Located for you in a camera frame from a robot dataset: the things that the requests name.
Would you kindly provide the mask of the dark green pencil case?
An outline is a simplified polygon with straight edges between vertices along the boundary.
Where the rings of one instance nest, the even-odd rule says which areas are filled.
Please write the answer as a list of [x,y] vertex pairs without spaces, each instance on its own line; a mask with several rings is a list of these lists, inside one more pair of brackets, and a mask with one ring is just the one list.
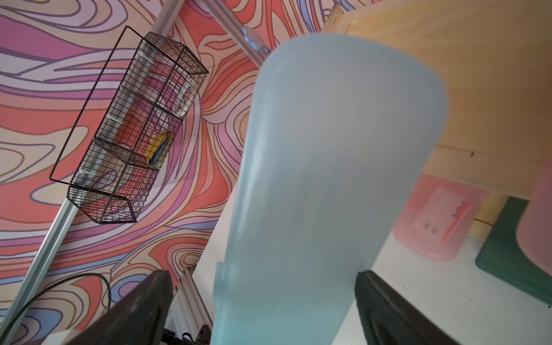
[[475,264],[485,273],[550,306],[551,276],[529,260],[516,239],[517,226],[528,204],[519,198],[507,199]]

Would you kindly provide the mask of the aluminium frame post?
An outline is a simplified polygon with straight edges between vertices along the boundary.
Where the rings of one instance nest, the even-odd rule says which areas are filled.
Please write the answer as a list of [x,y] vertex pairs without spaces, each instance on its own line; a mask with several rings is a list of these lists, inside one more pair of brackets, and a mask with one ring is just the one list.
[[[82,331],[152,271],[198,262],[234,189],[261,56],[319,31],[331,1],[3,1],[1,325],[23,293],[53,289],[2,341]],[[66,198],[139,38],[161,32],[208,69],[133,224],[97,224]]]

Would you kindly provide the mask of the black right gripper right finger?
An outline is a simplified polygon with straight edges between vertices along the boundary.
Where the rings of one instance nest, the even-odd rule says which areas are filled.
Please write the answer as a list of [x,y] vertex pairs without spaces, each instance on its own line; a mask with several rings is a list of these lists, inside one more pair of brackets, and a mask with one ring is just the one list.
[[368,344],[456,344],[372,270],[360,272],[356,306]]

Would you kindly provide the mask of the yellow item in basket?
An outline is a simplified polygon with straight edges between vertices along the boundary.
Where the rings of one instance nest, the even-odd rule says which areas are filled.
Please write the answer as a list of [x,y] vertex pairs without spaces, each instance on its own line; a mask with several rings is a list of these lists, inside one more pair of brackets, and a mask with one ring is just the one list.
[[145,153],[148,165],[160,169],[174,141],[174,136],[174,133],[164,131],[149,142]]

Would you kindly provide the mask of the pink pencil case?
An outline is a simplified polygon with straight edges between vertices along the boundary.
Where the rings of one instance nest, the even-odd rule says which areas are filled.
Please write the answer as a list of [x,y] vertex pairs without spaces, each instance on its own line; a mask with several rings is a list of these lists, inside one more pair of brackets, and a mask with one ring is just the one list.
[[450,262],[490,192],[421,175],[392,230],[404,247],[435,262]]
[[516,238],[526,257],[551,275],[551,160],[544,165],[530,194]]

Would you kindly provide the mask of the teal pencil case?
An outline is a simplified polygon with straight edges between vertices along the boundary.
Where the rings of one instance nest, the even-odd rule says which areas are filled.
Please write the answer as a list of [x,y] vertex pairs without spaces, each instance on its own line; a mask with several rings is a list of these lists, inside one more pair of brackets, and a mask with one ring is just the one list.
[[213,344],[331,344],[441,139],[426,64],[358,37],[273,50],[254,85]]

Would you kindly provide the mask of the wooden shelf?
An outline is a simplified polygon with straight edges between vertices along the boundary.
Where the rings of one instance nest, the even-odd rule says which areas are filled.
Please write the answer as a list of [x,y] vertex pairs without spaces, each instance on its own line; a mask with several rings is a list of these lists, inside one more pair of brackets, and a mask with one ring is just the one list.
[[448,122],[426,174],[530,198],[551,159],[550,1],[335,5],[322,30],[393,47],[438,74]]

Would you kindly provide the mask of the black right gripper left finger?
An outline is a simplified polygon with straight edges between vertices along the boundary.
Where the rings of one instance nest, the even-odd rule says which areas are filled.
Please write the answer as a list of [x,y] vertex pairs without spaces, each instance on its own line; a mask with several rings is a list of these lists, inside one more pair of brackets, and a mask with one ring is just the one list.
[[173,299],[170,273],[156,270],[69,344],[159,344]]

